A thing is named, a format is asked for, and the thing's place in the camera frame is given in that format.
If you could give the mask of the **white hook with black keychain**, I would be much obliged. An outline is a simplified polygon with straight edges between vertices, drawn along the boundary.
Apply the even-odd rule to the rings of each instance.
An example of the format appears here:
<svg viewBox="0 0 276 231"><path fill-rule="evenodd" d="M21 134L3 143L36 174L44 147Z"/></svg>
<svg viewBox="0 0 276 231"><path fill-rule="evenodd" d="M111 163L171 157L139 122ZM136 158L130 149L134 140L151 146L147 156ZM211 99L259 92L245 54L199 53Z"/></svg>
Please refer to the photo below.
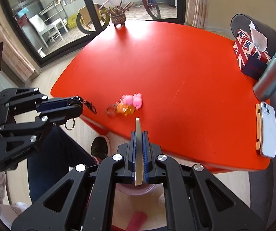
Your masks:
<svg viewBox="0 0 276 231"><path fill-rule="evenodd" d="M141 186L144 179L143 146L140 118L135 119L135 186Z"/></svg>

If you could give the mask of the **black retractable keychain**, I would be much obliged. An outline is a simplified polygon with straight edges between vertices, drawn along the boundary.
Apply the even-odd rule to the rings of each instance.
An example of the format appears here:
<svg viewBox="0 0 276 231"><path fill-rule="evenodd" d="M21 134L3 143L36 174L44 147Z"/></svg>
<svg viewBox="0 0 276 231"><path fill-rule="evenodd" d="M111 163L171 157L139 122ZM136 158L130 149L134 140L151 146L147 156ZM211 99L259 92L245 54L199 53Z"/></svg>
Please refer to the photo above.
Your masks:
<svg viewBox="0 0 276 231"><path fill-rule="evenodd" d="M75 126L75 118L80 117L83 113L83 108L86 106L92 113L97 114L97 110L91 102L83 99L81 96L74 96L62 99L64 104L70 109L66 113L66 122L64 124L66 130L73 130ZM72 120L72 126L67 126L67 121Z"/></svg>

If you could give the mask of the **orange turtle keychain charm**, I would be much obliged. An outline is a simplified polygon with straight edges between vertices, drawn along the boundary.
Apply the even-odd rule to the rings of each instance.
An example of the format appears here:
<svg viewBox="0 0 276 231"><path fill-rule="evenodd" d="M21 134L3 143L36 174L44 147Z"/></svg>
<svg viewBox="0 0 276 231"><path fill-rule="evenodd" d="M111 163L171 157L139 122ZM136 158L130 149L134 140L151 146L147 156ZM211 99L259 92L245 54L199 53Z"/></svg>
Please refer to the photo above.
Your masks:
<svg viewBox="0 0 276 231"><path fill-rule="evenodd" d="M106 109L107 115L120 114L123 116L129 116L132 115L134 112L135 108L133 105L127 105L121 102L109 105Z"/></svg>

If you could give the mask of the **pink pig toy keychain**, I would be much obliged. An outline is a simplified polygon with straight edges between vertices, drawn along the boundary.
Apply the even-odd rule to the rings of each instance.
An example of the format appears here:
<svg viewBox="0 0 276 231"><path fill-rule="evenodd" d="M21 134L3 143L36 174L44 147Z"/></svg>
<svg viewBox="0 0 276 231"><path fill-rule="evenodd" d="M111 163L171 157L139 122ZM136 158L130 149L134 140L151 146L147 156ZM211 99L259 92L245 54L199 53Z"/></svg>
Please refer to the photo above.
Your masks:
<svg viewBox="0 0 276 231"><path fill-rule="evenodd" d="M133 106L136 110L142 107L142 94L136 93L134 95L123 95L121 103Z"/></svg>

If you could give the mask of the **pink trash bin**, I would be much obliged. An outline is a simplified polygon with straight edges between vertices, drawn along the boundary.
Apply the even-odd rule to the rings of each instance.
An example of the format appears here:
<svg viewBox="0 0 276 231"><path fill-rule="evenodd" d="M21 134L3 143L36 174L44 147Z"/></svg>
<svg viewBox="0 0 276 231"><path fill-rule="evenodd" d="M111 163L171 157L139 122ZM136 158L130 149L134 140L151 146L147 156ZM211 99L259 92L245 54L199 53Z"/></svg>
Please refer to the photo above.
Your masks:
<svg viewBox="0 0 276 231"><path fill-rule="evenodd" d="M135 184L116 184L116 189L129 196L142 196L159 189L162 184L142 184L136 186Z"/></svg>

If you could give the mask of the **person's black shoe left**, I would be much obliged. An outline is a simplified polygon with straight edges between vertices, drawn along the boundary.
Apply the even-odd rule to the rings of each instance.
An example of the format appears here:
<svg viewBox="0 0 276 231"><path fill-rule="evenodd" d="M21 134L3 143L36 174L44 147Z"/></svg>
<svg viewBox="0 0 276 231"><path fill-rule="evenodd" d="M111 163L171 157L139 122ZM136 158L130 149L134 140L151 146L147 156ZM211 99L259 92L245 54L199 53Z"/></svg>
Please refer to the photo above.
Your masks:
<svg viewBox="0 0 276 231"><path fill-rule="evenodd" d="M97 136L91 146L91 156L96 164L100 164L110 155L110 143L106 136Z"/></svg>

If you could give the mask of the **white plastic chair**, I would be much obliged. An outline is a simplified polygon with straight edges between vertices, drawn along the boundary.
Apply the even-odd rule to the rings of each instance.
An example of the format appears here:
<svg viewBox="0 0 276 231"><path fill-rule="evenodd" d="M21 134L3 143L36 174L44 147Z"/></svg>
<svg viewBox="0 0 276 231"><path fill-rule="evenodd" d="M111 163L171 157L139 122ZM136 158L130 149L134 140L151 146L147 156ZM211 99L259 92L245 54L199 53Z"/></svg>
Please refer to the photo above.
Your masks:
<svg viewBox="0 0 276 231"><path fill-rule="evenodd" d="M53 30L57 33L57 35L63 39L63 36L61 35L59 29L57 28L58 24L62 24L64 30L66 32L68 32L68 29L65 25L65 23L63 22L63 20L61 18L56 19L53 23L50 24L46 24L41 17L36 14L34 15L32 18L29 19L29 22L33 25L33 27L35 28L35 30L37 31L38 35L40 36L41 40L43 41L44 45L46 46L46 48L48 48L48 45L45 41L45 39L43 38L43 35L46 34L47 32L49 32L50 30Z"/></svg>

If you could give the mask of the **red table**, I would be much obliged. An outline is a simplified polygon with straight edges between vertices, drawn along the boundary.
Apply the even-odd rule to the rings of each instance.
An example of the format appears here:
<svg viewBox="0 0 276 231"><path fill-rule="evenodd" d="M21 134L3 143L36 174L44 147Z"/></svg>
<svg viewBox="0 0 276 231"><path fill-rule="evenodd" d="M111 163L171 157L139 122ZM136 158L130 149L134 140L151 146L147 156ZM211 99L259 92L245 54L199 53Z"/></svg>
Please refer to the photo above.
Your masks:
<svg viewBox="0 0 276 231"><path fill-rule="evenodd" d="M256 150L255 80L244 75L233 41L175 23L129 21L108 26L58 78L53 97L79 95L97 114L83 119L97 132L129 138L140 118L149 140L174 157L211 171L259 171L270 160ZM132 115L107 115L123 95L142 94Z"/></svg>

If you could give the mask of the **potted succulent plant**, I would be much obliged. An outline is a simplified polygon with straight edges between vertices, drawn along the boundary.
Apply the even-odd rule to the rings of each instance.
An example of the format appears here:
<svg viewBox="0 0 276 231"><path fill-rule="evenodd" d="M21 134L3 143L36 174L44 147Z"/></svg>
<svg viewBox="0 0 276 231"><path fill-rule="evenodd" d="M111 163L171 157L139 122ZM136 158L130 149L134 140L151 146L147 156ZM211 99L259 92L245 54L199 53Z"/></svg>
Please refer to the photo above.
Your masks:
<svg viewBox="0 0 276 231"><path fill-rule="evenodd" d="M115 28L118 25L121 25L122 27L125 26L125 22L126 22L125 12L128 11L133 5L134 5L133 2L129 2L125 6L123 6L123 1L120 1L119 5L106 8L106 14L111 19L111 22Z"/></svg>

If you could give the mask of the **wooden phone stand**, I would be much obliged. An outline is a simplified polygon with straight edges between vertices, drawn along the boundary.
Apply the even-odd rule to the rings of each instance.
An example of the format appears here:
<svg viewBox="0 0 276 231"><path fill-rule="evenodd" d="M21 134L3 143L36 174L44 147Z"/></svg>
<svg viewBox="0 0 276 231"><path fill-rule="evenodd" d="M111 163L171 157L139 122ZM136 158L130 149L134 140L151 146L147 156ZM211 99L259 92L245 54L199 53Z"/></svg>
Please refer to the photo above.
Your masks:
<svg viewBox="0 0 276 231"><path fill-rule="evenodd" d="M261 140L262 140L262 120L261 120L261 106L259 103L255 105L256 109L256 121L257 121L257 142L256 142L256 150L261 148Z"/></svg>

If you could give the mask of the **white smartphone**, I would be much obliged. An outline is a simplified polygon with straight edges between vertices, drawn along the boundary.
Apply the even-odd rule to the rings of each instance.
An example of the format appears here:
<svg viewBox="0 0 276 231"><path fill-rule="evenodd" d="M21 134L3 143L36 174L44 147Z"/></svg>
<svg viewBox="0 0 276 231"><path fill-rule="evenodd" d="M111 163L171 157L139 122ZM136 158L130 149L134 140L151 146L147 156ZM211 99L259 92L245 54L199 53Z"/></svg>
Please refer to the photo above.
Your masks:
<svg viewBox="0 0 276 231"><path fill-rule="evenodd" d="M262 139L260 153L270 159L276 156L276 116L275 110L266 102L260 104Z"/></svg>

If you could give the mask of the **white pink bicycle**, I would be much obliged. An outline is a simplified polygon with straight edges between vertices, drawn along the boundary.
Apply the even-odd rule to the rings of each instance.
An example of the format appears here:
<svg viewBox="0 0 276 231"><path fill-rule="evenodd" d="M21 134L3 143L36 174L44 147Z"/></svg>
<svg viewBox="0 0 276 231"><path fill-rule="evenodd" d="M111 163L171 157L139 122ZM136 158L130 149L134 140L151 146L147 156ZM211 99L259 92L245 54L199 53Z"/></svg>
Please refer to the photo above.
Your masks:
<svg viewBox="0 0 276 231"><path fill-rule="evenodd" d="M141 2L153 20L161 19L161 11L156 0L141 0ZM124 26L126 21L125 12L133 6L134 2L127 2L126 0L104 0L102 4L94 4L99 23L103 29L107 28L109 23L114 22Z"/></svg>

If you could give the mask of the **beige curtain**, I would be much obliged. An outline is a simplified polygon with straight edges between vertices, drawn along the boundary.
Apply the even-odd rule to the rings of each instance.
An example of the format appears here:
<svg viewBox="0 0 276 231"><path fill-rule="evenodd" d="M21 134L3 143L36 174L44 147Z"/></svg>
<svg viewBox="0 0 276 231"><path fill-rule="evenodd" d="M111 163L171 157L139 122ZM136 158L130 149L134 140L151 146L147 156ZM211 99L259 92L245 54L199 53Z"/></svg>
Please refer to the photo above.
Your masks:
<svg viewBox="0 0 276 231"><path fill-rule="evenodd" d="M188 0L185 24L204 29L207 26L209 0Z"/></svg>

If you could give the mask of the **union jack tissue box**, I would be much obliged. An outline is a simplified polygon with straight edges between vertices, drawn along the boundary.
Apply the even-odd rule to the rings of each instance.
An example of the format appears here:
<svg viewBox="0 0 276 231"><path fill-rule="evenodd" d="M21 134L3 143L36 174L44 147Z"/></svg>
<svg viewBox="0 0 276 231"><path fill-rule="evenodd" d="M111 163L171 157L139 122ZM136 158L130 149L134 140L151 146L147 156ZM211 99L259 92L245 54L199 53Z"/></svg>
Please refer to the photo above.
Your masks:
<svg viewBox="0 0 276 231"><path fill-rule="evenodd" d="M253 21L249 23L250 34L239 29L233 45L233 51L240 71L259 80L269 64L271 57L267 52L268 39L257 30Z"/></svg>

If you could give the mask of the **teal metal tumbler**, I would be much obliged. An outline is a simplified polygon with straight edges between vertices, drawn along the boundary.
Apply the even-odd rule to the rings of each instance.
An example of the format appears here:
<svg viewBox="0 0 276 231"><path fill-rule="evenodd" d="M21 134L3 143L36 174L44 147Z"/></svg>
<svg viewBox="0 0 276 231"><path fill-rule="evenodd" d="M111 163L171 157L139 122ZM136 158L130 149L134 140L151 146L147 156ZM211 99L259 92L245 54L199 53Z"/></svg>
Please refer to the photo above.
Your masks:
<svg viewBox="0 0 276 231"><path fill-rule="evenodd" d="M255 97L260 101L266 101L276 91L276 52L269 62L266 70L253 87Z"/></svg>

